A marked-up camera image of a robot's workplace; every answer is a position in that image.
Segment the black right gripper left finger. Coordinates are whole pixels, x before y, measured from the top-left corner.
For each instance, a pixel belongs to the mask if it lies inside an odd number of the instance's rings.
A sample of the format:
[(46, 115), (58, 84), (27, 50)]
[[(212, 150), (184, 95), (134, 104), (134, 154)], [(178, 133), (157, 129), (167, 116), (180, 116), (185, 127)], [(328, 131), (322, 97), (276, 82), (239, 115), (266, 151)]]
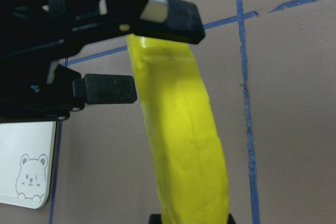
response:
[(132, 76), (86, 74), (72, 82), (74, 97), (88, 105), (131, 104), (137, 100)]

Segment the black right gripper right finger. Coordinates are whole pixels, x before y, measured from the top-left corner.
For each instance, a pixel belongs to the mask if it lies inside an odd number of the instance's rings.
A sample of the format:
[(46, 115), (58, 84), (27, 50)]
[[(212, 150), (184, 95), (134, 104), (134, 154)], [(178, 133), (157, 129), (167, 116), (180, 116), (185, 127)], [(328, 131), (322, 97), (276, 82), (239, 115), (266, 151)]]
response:
[(183, 0), (115, 0), (116, 31), (121, 37), (149, 38), (199, 44), (205, 38), (197, 6)]

